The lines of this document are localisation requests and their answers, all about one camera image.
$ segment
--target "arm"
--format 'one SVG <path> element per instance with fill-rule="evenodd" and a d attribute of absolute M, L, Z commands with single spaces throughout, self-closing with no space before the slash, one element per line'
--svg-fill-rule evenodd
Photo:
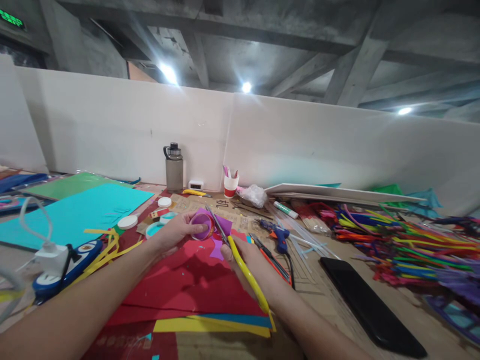
<path fill-rule="evenodd" d="M 195 212 L 177 215 L 147 242 L 63 291 L 0 334 L 0 359 L 80 359 L 104 324 L 153 264 L 173 254 Z"/>
<path fill-rule="evenodd" d="M 313 310 L 276 273 L 255 245 L 236 238 L 234 240 L 270 308 L 289 327 L 310 359 L 371 359 L 353 341 Z M 255 298 L 230 248 L 222 245 L 221 252 L 245 290 Z"/>

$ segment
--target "plastic bag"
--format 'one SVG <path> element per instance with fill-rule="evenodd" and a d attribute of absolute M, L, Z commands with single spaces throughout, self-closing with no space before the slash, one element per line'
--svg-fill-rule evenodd
<path fill-rule="evenodd" d="M 256 184 L 250 185 L 248 188 L 237 187 L 236 192 L 241 198 L 250 201 L 259 209 L 263 208 L 267 201 L 267 193 Z"/>
<path fill-rule="evenodd" d="M 291 206 L 298 213 L 305 227 L 312 233 L 330 236 L 332 232 L 329 227 L 317 216 L 306 201 L 293 199 Z"/>

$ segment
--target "black phone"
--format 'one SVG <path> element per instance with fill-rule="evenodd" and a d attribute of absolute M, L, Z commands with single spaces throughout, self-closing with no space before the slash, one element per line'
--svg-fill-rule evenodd
<path fill-rule="evenodd" d="M 348 262 L 328 257 L 319 262 L 375 344 L 412 358 L 427 356 L 424 347 Z"/>

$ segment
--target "green exit sign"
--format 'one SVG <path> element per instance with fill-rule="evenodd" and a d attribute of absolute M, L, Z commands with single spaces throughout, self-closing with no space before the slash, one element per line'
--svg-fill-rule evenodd
<path fill-rule="evenodd" d="M 10 15 L 8 12 L 3 11 L 2 9 L 0 9 L 0 17 L 3 20 L 9 22 L 10 24 L 15 25 L 17 28 L 25 29 L 25 24 L 22 20 L 13 15 Z"/>

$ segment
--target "water bottle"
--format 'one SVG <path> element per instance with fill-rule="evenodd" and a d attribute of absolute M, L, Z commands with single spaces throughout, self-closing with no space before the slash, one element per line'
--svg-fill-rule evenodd
<path fill-rule="evenodd" d="M 184 157 L 176 142 L 163 147 L 166 168 L 166 191 L 179 194 L 184 189 Z"/>

